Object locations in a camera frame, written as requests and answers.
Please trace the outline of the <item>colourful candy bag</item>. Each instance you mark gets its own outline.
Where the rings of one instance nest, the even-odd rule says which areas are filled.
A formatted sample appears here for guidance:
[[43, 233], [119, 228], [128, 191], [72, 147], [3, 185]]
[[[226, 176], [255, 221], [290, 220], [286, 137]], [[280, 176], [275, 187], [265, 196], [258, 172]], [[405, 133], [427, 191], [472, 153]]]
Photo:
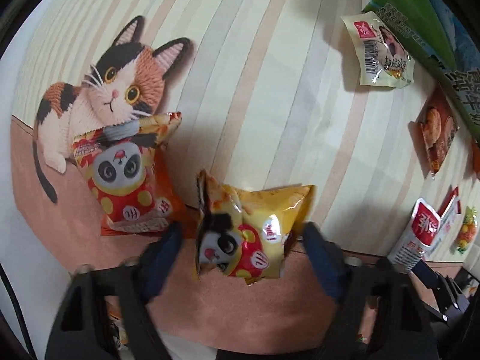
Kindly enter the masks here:
[[475, 207], [467, 206], [465, 209], [465, 217], [456, 237], [456, 250], [464, 253], [475, 240], [479, 229], [478, 211]]

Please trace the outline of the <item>red white jerky pack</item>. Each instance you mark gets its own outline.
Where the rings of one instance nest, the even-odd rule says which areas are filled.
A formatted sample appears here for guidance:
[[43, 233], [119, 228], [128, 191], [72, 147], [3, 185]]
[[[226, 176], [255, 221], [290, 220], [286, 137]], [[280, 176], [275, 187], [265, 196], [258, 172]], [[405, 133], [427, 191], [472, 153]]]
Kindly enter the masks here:
[[402, 236], [387, 256], [390, 263], [400, 272], [411, 272], [431, 249], [440, 223], [436, 210], [418, 198]]

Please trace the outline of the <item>long red white pack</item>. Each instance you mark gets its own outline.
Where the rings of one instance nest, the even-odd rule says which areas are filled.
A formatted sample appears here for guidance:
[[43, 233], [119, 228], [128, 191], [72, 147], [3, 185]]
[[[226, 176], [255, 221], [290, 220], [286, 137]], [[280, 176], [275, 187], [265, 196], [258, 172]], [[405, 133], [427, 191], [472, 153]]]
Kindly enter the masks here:
[[444, 199], [438, 213], [441, 219], [440, 227], [437, 235], [433, 239], [430, 250], [426, 254], [427, 258], [430, 258], [434, 251], [437, 250], [445, 236], [450, 232], [455, 220], [461, 214], [461, 201], [458, 187], [449, 190], [448, 196]]

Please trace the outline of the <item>orange panda snack bag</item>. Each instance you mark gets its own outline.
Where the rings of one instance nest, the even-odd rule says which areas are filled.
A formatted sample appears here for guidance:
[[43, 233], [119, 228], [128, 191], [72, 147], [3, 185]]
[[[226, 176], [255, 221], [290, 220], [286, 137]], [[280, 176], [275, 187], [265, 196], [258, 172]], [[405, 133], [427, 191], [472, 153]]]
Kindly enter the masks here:
[[164, 159], [182, 122], [167, 112], [77, 136], [72, 153], [88, 189], [103, 209], [103, 236], [160, 234], [186, 221]]

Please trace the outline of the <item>yellow panda snack bag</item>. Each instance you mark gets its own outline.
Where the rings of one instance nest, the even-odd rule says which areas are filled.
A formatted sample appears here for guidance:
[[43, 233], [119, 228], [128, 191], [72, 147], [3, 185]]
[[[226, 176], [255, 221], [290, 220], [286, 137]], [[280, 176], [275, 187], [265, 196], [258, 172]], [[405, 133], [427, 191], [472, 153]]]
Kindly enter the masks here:
[[247, 191], [222, 184], [202, 170], [197, 190], [197, 275], [217, 269], [248, 285], [280, 278], [288, 253], [304, 232], [316, 187]]

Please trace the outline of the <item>brown cookie packet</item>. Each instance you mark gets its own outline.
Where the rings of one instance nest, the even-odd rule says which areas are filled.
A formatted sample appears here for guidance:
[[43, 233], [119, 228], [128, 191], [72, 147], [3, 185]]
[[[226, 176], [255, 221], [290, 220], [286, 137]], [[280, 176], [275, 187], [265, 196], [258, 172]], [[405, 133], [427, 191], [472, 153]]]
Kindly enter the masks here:
[[425, 146], [430, 174], [435, 176], [452, 145], [458, 123], [440, 85], [436, 85], [427, 99], [417, 122]]

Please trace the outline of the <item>small pale snack packet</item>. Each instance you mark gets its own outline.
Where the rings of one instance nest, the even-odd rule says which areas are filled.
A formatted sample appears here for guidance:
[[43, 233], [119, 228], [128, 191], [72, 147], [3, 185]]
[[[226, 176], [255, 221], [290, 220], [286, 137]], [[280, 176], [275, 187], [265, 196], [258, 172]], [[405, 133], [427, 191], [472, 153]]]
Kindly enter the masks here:
[[360, 85], [403, 88], [413, 83], [415, 61], [372, 11], [343, 16], [360, 64]]

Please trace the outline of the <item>small red green wrapper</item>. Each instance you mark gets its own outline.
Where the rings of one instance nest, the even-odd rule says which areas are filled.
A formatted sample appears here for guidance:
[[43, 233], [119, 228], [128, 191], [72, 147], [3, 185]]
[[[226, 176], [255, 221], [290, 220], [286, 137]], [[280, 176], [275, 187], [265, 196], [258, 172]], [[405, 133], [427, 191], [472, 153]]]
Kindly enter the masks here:
[[367, 345], [368, 344], [368, 340], [365, 336], [363, 336], [361, 333], [359, 333], [356, 337], [356, 340], [355, 340], [357, 343], [359, 344], [362, 344], [362, 345]]

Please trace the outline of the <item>striped cat table mat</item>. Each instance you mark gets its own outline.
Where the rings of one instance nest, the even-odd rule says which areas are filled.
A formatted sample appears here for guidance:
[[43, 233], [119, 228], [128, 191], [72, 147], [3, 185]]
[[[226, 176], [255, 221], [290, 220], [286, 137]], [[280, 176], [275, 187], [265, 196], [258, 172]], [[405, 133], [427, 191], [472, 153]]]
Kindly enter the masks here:
[[68, 272], [110, 267], [139, 253], [144, 236], [101, 236], [100, 206], [80, 173], [46, 168], [53, 204], [33, 165], [30, 127], [48, 86], [78, 84], [134, 16], [142, 40], [193, 41], [163, 100], [183, 121], [168, 147], [182, 199], [196, 202], [207, 169], [240, 189], [316, 186], [311, 211], [344, 250], [387, 254], [418, 198], [439, 206], [456, 186], [479, 204], [470, 135], [462, 128], [436, 176], [426, 175], [411, 127], [435, 82], [421, 66], [405, 88], [360, 85], [343, 16], [361, 0], [44, 0], [1, 58], [1, 256], [33, 338], [45, 341]]

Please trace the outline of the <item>open cardboard box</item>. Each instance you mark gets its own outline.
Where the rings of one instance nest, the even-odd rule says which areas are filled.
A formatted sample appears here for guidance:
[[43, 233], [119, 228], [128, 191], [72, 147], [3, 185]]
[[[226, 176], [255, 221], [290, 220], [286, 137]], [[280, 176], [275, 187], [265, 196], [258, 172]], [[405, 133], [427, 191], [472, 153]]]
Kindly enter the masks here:
[[439, 81], [479, 139], [479, 40], [444, 0], [362, 0]]

